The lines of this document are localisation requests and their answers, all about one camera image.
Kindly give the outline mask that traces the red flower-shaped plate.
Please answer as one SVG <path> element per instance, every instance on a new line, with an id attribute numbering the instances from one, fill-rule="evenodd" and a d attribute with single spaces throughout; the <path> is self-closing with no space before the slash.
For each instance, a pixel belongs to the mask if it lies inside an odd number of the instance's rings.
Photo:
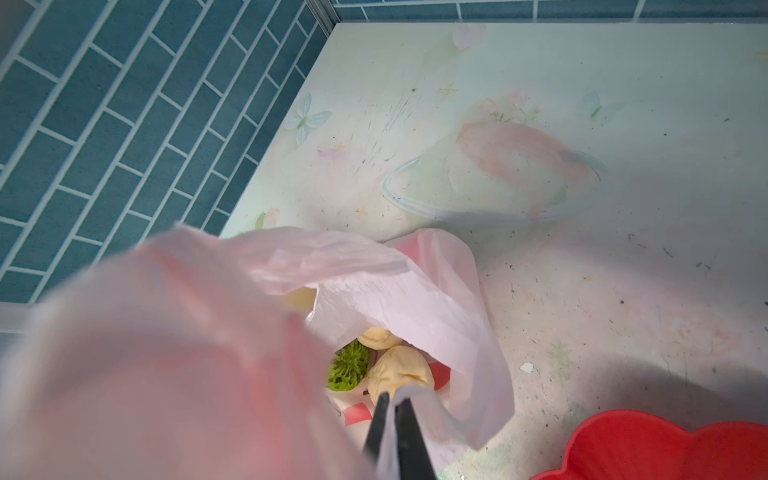
<path id="1" fill-rule="evenodd" d="M 767 427 L 723 422 L 687 431 L 634 410 L 600 413 L 569 439 L 562 466 L 538 479 L 765 479 Z"/>

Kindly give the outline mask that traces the pink plastic bag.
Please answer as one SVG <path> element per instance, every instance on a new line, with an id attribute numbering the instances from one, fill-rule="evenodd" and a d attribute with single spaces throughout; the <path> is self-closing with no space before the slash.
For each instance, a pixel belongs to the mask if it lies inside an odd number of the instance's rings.
<path id="1" fill-rule="evenodd" d="M 178 227 L 50 290 L 1 371 L 5 479 L 392 479 L 326 393 L 333 353 L 371 327 L 450 370 L 406 385 L 443 467 L 514 412 L 474 257 L 421 229 L 379 243 L 283 227 L 219 239 Z"/>

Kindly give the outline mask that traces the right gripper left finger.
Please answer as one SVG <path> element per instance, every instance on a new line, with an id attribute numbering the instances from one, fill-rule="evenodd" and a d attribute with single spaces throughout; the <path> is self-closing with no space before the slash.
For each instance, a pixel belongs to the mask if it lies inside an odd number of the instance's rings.
<path id="1" fill-rule="evenodd" d="M 388 392 L 379 395 L 364 444 L 364 451 L 374 462 L 378 460 L 380 454 L 389 401 L 390 394 Z"/>

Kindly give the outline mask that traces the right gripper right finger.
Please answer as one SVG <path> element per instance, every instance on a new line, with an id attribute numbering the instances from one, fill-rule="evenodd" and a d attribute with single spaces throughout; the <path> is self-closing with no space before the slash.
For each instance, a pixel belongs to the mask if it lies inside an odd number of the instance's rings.
<path id="1" fill-rule="evenodd" d="M 395 408 L 400 480 L 436 480 L 436 473 L 410 399 Z"/>

